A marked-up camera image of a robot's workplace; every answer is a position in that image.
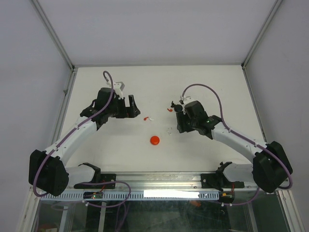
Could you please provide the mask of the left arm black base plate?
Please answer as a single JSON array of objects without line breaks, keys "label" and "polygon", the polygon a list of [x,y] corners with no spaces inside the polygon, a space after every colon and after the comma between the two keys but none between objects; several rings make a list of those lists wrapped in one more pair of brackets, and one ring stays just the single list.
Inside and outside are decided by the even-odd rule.
[{"label": "left arm black base plate", "polygon": [[74,185],[74,188],[75,189],[101,189],[101,188],[115,189],[115,183],[102,185],[102,183],[114,182],[114,181],[116,181],[116,174],[101,173],[90,181],[90,183],[92,183],[91,185],[79,183],[79,184]]}]

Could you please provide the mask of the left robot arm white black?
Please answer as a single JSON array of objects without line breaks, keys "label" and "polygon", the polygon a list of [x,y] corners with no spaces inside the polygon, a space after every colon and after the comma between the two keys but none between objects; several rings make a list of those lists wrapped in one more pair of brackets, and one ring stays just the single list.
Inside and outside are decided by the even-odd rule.
[{"label": "left robot arm white black", "polygon": [[114,90],[103,87],[90,106],[82,110],[72,128],[54,144],[43,151],[34,150],[30,155],[28,182],[45,194],[59,196],[67,187],[88,185],[95,188],[103,181],[101,169],[84,162],[76,167],[67,163],[78,147],[101,126],[113,118],[136,118],[140,115],[133,95],[125,98]]}]

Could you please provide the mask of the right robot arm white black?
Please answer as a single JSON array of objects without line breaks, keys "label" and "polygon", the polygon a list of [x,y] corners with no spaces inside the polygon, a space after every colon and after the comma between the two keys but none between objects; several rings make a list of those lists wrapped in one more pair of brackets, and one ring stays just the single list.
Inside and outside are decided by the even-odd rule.
[{"label": "right robot arm white black", "polygon": [[265,192],[283,189],[284,181],[290,181],[293,169],[281,144],[265,143],[250,139],[226,127],[223,119],[209,116],[199,101],[189,101],[173,106],[179,133],[197,131],[200,135],[220,142],[246,158],[248,164],[231,161],[220,163],[215,171],[213,186],[227,187],[232,182],[255,183]]}]

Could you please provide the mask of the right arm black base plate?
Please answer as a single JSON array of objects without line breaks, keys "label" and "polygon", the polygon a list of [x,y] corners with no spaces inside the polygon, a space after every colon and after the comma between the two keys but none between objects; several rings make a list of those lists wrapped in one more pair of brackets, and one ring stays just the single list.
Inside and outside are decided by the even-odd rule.
[{"label": "right arm black base plate", "polygon": [[230,182],[222,174],[216,173],[204,173],[200,175],[201,187],[203,189],[217,189],[223,191],[223,189],[242,189],[245,187],[244,182]]}]

